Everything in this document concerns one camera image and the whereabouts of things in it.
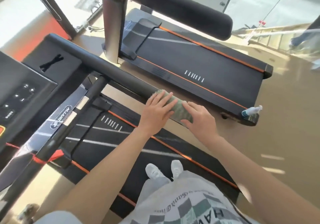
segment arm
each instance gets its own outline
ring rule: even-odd
[[[146,103],[137,128],[63,199],[56,210],[74,214],[84,224],[100,224],[125,183],[147,140],[158,133],[173,114],[177,100],[166,104],[172,93],[164,97],[154,94]]]
[[[249,192],[249,201],[270,224],[320,223],[320,211],[269,172],[220,137],[213,116],[192,102],[183,106],[193,124],[182,120],[190,131],[221,162],[238,186]]]

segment cleaning towel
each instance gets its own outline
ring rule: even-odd
[[[165,90],[162,89],[162,90],[157,91],[156,93],[161,93],[162,91],[165,91]],[[165,91],[165,94],[161,99],[163,99],[168,94],[169,93],[167,91]],[[178,98],[172,96],[167,101],[166,105],[175,99],[178,99]],[[185,126],[185,125],[182,122],[180,122],[182,119],[186,119],[186,120],[190,121],[191,123],[193,123],[192,115],[182,106],[181,99],[178,99],[178,102],[174,105],[174,107],[171,110],[174,112],[174,114],[170,117],[170,119],[178,122],[179,124],[182,124],[183,126]]]

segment sneaker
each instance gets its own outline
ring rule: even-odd
[[[176,179],[180,175],[180,173],[183,172],[182,163],[179,160],[173,160],[171,162],[171,171],[173,175],[172,179]]]
[[[164,177],[163,173],[158,169],[158,167],[152,163],[146,166],[146,174],[150,179],[156,179],[158,177]]]

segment hand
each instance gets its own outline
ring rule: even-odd
[[[141,132],[149,135],[149,137],[158,133],[161,128],[165,126],[167,120],[174,113],[170,110],[178,102],[178,100],[175,99],[174,101],[165,105],[172,97],[173,93],[169,93],[166,97],[161,99],[164,94],[165,91],[162,91],[159,94],[154,93],[146,102],[146,106],[141,114],[138,129],[140,129]]]
[[[216,139],[219,134],[214,117],[201,105],[193,102],[182,102],[183,107],[192,115],[193,123],[181,120],[194,136],[206,147]]]

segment finger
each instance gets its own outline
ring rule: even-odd
[[[166,113],[166,114],[164,115],[164,117],[163,117],[163,120],[164,120],[164,121],[167,121],[173,114],[174,114],[173,111],[170,111],[170,112]]]
[[[151,105],[156,105],[159,102],[159,100],[164,96],[165,93],[166,93],[165,90],[163,90],[161,93],[156,93],[156,97],[152,101]]]
[[[194,115],[197,113],[197,111],[196,111],[193,107],[191,107],[190,105],[188,105],[186,101],[183,101],[183,102],[182,102],[182,106],[183,106],[183,107],[186,109],[186,111],[188,111],[192,116],[194,116]]]
[[[192,124],[188,120],[181,120],[180,122],[183,123],[188,129],[190,129],[190,127],[192,126]]]
[[[167,101],[172,97],[173,94],[174,94],[173,92],[169,93],[167,96],[165,96],[163,99],[160,100],[158,105],[163,107],[167,103]]]
[[[201,105],[197,105],[194,102],[188,102],[188,105],[190,105],[192,108],[194,108],[196,111],[201,110]]]
[[[149,106],[156,96],[157,96],[156,93],[152,94],[151,97],[149,97],[148,101],[146,102],[146,106]]]
[[[171,110],[176,105],[176,103],[178,103],[178,99],[177,98],[175,98],[172,102],[168,103],[162,109],[164,110],[164,112],[168,112],[169,110]]]

